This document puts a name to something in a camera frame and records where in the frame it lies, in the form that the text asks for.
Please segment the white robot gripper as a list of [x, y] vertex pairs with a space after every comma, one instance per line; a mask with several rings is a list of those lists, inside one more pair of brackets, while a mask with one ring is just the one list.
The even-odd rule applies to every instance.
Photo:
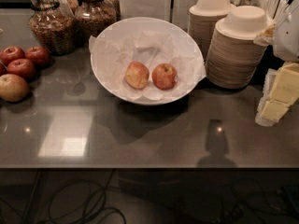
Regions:
[[274, 55], [285, 61], [278, 70], [268, 70], [255, 117], [257, 124], [271, 127], [299, 99], [299, 0], [292, 0], [279, 12], [253, 43], [264, 47], [271, 45]]

